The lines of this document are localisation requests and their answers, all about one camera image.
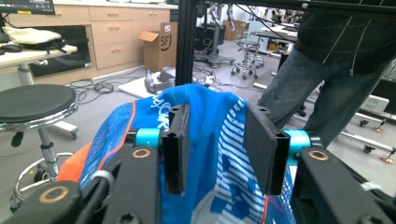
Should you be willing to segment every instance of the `table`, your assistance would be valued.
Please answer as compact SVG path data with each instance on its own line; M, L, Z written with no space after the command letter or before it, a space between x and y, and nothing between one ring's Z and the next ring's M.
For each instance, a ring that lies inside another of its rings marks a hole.
M66 54L70 54L74 51L77 51L77 48L74 46L66 45L63 50L66 51ZM4 55L1 55L0 69L17 66L18 71L12 74L15 76L19 76L22 85L34 85L32 74L30 73L28 64L63 55L64 53L57 49L51 50L50 54L48 54L44 50L24 49L22 52L19 53L6 53ZM64 121L59 121L55 123L54 126L70 132L73 138L77 137L76 132L78 131L78 127L75 125L66 123Z

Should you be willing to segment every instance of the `gray floor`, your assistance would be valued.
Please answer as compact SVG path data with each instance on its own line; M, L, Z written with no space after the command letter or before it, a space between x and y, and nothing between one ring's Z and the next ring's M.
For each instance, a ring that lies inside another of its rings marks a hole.
M219 46L220 55L233 56L236 58L237 62L240 62L243 58L243 51L238 51L238 49L239 47L231 41L225 41L223 45ZM260 98L262 91L253 88L253 83L258 82L263 85L268 85L273 79L271 72L276 71L278 63L279 61L277 58L265 57L265 66L258 70L259 77L247 77L247 79L242 79L240 76L231 76L232 66L226 62L220 63L219 67L216 69L210 68L207 63L196 63L196 67L214 71L216 76L214 89L216 91L231 91L250 103L257 104L257 100ZM54 143L56 151L76 152L88 144L93 139L101 123L114 108L136 100L132 95L118 91L117 87L121 83L126 83L136 77L142 77L144 74L145 70L143 68L137 68L113 74L113 79L108 79L108 77L96 79L94 81L95 83L105 81L108 85L111 84L114 87L114 91L109 94L99 94L98 91L93 90L87 91L85 98L81 100L78 112L65 120L79 127L76 140L73 140L69 133L64 133L56 128L49 127L50 139ZM196 71L194 74L198 80L202 80L202 73ZM85 87L88 85L88 82L79 82L74 85ZM306 111L309 114L309 112L312 111L312 105L308 104ZM303 125L301 121L292 119L288 128L302 128ZM395 147L395 125L388 122L385 123L385 125L381 127L384 131L383 133L376 133L373 131L373 128L377 126L378 123L369 122L365 127L361 127L360 120L354 118L349 122L346 129L351 133ZM42 158L37 131L26 132L21 146L17 148L13 148L10 145L13 134L14 133L0 133L0 222L3 222L11 215L9 211L9 197L12 194L12 188L18 175L33 161ZM341 136L337 137L329 146L329 150L339 159L355 169L366 179L380 185L382 190L387 194L395 196L396 166L395 164L386 164L379 159L382 155L388 155L389 153L378 149L367 154L364 153L362 149L362 143L347 140Z

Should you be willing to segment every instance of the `white countertop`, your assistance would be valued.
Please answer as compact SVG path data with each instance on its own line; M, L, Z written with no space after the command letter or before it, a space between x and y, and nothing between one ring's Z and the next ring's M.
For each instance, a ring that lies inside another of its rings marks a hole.
M177 9L177 6L166 5L164 2L159 2L161 0L132 0L139 3L125 3L127 1L129 0L113 0L113 2L107 2L106 0L53 0L53 4L90 7L149 7Z

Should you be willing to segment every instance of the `white tabletop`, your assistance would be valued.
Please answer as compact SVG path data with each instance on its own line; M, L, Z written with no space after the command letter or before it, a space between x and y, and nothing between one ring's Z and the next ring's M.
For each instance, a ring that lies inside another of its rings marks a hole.
M64 50L67 51L67 54L70 54L71 52L77 51L77 48L66 45ZM11 67L21 63L33 63L34 61L45 60L62 55L64 55L64 53L57 49L51 50L50 54L44 50L24 49L19 53L5 53L4 55L0 55L0 68Z

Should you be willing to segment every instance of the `person's leg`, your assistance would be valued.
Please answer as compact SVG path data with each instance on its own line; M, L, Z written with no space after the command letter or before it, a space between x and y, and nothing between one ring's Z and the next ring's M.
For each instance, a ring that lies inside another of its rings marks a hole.
M263 92L258 105L270 111L268 118L283 128L312 90L324 79L328 69L294 50Z
M327 78L305 129L314 130L327 147L349 123L380 79L380 73L355 75L348 69Z

